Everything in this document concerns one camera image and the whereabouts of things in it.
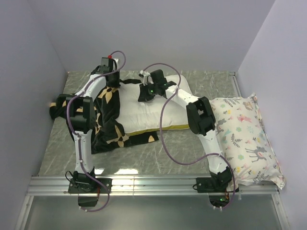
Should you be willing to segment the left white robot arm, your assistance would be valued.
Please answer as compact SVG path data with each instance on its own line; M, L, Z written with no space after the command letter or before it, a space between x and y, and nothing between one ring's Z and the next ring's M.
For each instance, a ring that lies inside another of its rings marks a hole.
M95 73L90 74L88 82L75 95L66 97L66 120L76 154L70 186L86 193L102 187L108 192L109 184L104 185L95 177L91 138L96 121L94 100L106 86L107 78L116 73L117 67L118 61L111 55L101 58L100 66Z

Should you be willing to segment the white pillow yellow edge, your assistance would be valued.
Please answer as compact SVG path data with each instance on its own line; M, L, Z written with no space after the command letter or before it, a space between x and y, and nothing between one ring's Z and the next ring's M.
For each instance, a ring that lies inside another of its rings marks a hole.
M116 119L126 127L126 134L137 135L145 131L158 131L160 126L160 114L166 99L159 95L149 102L138 102L140 88L125 86L119 90L121 114ZM170 101L163 113L163 130L189 129L185 108Z

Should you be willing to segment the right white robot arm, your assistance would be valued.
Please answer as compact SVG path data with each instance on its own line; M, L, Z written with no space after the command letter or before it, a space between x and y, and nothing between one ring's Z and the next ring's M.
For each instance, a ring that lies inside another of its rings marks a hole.
M159 120L159 130L162 129L163 114L166 105L173 101L185 109L190 130L199 138L206 153L205 156L191 163L182 163L175 160L168 152L165 142L161 139L163 148L169 158L180 165L192 165L204 158L209 163L209 181L204 184L199 182L200 186L205 186L206 192L225 191L229 183L233 179L233 172L228 161L224 158L220 145L218 143L215 132L215 116L210 105L209 99L206 97L198 98L188 93L180 87L179 82L168 81L162 70L158 69L151 73L141 70L139 76L142 77L143 83L140 84L139 102L148 102L159 95L166 98L166 102L162 107Z

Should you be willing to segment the black floral pillowcase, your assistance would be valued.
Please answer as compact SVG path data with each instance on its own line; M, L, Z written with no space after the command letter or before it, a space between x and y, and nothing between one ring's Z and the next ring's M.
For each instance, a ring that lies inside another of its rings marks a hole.
M121 114L119 90L125 86L139 88L140 80L120 80L119 88L105 87L94 100L96 122L91 136L92 154L109 152L117 148L132 147L158 141L156 131L145 131L142 134L126 134L126 127L116 121Z

